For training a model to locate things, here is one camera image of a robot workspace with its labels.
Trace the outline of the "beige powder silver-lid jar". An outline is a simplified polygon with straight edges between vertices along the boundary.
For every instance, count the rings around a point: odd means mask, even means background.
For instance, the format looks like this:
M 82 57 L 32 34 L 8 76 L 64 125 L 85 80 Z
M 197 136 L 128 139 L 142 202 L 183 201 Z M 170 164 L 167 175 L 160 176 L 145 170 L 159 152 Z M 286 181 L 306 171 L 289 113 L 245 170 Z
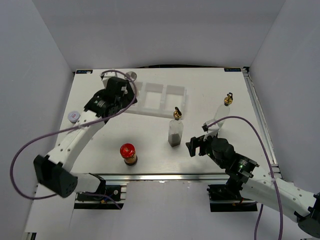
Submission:
M 134 82 L 138 75 L 134 71 L 128 71 L 126 74 L 126 77 L 130 77 L 130 79 Z

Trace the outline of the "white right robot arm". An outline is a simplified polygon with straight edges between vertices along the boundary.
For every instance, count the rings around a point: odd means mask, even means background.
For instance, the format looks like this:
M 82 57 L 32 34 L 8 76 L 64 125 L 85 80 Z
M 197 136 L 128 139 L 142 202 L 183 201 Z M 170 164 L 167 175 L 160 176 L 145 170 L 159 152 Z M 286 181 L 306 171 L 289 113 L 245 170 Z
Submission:
M 186 142 L 191 157 L 199 149 L 200 156 L 210 157 L 229 176 L 224 185 L 210 185 L 207 189 L 212 200 L 252 200 L 297 223 L 298 227 L 314 238 L 320 237 L 320 196 L 302 190 L 259 166 L 254 160 L 235 152 L 225 139 L 216 136 L 192 137 Z

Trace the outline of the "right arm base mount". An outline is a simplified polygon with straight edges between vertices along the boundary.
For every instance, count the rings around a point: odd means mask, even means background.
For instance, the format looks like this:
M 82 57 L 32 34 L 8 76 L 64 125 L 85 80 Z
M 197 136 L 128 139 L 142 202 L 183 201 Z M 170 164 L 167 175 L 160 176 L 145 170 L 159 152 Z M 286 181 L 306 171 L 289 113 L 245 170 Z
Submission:
M 256 212 L 257 202 L 227 192 L 223 184 L 207 187 L 210 211 L 212 213 Z

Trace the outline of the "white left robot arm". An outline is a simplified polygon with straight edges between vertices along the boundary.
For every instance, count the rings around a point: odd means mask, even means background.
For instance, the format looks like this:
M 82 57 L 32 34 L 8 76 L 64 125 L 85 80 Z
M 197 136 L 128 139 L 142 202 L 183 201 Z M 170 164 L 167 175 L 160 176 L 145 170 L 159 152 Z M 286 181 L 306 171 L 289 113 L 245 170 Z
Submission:
M 72 173 L 72 168 L 89 141 L 114 118 L 137 102 L 138 89 L 133 81 L 110 77 L 84 106 L 74 128 L 47 153 L 38 155 L 34 169 L 39 184 L 62 198 L 88 192 L 94 199 L 105 196 L 106 181 L 92 173 Z

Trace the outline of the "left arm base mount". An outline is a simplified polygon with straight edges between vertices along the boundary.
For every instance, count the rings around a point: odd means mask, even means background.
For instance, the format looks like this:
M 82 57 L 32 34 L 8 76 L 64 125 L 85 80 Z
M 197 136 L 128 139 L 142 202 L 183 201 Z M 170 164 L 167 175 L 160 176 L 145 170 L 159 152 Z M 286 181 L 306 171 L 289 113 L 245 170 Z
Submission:
M 126 199 L 125 185 L 106 185 L 100 193 L 77 193 L 76 210 L 121 210 Z

